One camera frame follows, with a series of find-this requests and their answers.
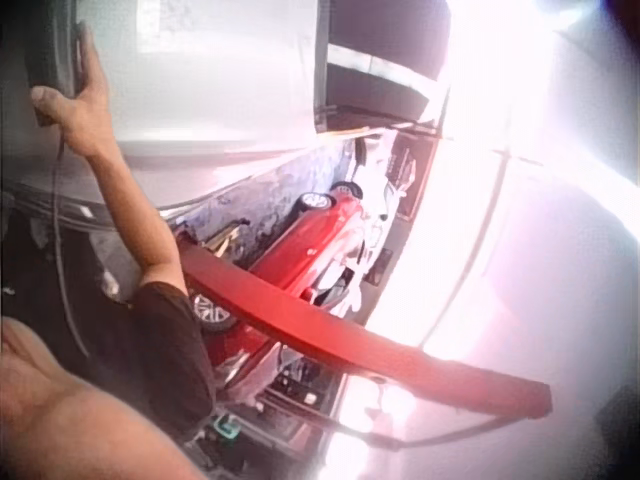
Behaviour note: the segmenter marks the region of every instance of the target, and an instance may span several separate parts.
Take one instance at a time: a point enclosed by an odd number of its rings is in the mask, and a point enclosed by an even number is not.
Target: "skin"
[[[2,335],[2,460],[16,478],[204,478],[151,422],[65,371],[28,327],[3,318]]]
[[[107,81],[90,32],[81,26],[85,89],[68,99],[34,87],[34,105],[60,125],[87,159],[115,225],[139,263],[141,284],[160,281],[186,293],[173,235],[136,184],[116,144]],[[136,411],[65,371],[40,338],[2,322],[2,461],[20,479],[204,478],[172,441]]]
[[[34,87],[35,107],[60,125],[67,145],[85,157],[122,240],[142,269],[141,285],[160,281],[186,293],[171,230],[133,178],[118,148],[109,113],[109,89],[88,28],[80,28],[85,88],[75,99]]]

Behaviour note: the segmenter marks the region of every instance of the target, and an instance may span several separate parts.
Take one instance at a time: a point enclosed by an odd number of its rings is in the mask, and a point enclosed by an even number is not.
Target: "black cable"
[[[62,166],[62,160],[64,158],[64,137],[62,136],[62,130],[60,131],[60,143],[58,145],[58,154],[56,155],[56,161],[53,164],[53,174],[51,178],[51,216],[53,223],[53,248],[56,260],[56,273],[58,275],[58,284],[60,286],[60,297],[62,298],[62,307],[64,309],[64,317],[69,327],[69,331],[76,341],[76,345],[85,357],[89,357],[89,351],[86,345],[80,337],[78,328],[73,319],[71,313],[71,304],[69,303],[69,296],[67,295],[67,282],[64,277],[64,263],[62,261],[62,236],[60,235],[60,195],[58,193],[58,184],[60,180],[60,167]]]

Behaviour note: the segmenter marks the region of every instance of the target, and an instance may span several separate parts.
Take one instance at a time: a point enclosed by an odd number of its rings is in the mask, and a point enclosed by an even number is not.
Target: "red car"
[[[336,316],[359,309],[366,222],[362,190],[338,182],[330,194],[303,194],[296,222],[250,268],[257,277]],[[222,397],[250,402],[300,357],[202,295],[193,296],[209,358],[225,384]]]

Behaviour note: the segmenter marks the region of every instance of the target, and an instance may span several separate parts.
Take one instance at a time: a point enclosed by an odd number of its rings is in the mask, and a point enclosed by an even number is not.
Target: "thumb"
[[[65,123],[73,111],[73,101],[49,87],[33,87],[31,101],[38,110],[57,123]]]

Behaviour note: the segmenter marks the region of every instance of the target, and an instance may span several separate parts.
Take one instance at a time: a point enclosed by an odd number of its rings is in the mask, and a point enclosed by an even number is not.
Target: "red metal beam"
[[[548,385],[439,360],[334,317],[206,250],[180,243],[187,280],[233,315],[330,367],[397,383],[416,397],[474,412],[541,418]]]

